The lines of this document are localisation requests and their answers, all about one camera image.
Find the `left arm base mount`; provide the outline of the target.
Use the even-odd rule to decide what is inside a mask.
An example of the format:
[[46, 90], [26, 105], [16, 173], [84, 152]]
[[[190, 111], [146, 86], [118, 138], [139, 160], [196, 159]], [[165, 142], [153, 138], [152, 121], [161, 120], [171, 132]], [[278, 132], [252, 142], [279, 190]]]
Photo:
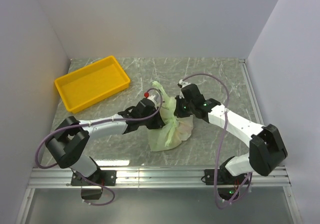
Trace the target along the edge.
[[117, 178], [116, 170], [101, 170], [98, 169], [92, 175], [85, 177], [77, 171], [72, 174], [70, 185], [72, 187], [81, 187], [81, 198], [89, 203], [90, 201], [98, 201], [105, 191], [111, 193], [111, 203], [115, 199], [115, 193], [110, 187], [115, 186]]

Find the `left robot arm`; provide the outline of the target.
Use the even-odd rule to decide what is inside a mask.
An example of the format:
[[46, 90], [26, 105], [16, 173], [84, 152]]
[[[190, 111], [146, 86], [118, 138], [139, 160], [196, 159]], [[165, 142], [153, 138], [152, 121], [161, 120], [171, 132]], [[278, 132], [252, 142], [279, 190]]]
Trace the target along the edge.
[[95, 185], [102, 181], [102, 171], [93, 158], [83, 154], [88, 141], [135, 132], [139, 127], [161, 129], [165, 123], [160, 116], [160, 103], [158, 97], [151, 95], [110, 117], [77, 120], [70, 116], [45, 141], [45, 146], [61, 169], [70, 168], [76, 172], [76, 179]]

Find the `green plastic bag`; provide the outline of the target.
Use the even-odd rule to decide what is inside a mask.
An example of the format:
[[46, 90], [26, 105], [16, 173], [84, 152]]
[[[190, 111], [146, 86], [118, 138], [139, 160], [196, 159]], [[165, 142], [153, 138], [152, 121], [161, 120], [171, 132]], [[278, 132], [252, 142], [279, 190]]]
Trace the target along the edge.
[[168, 96], [158, 81], [154, 81], [152, 86], [162, 94], [163, 103], [159, 113], [165, 126], [147, 131], [148, 144], [152, 152], [168, 151], [190, 138], [194, 128], [193, 117], [175, 116], [177, 100]]

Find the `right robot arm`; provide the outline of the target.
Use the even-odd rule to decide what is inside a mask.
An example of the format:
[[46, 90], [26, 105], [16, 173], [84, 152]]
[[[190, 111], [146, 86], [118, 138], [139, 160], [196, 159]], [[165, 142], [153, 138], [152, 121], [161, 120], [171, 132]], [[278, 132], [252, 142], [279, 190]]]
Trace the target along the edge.
[[237, 178], [250, 172], [266, 177], [287, 158], [287, 149], [276, 126], [252, 122], [213, 98], [205, 99], [196, 84], [181, 80], [178, 86], [181, 90], [175, 98], [176, 117], [195, 116], [208, 124], [226, 128], [249, 148], [248, 153], [232, 156], [220, 165], [215, 178], [218, 185], [233, 184]]

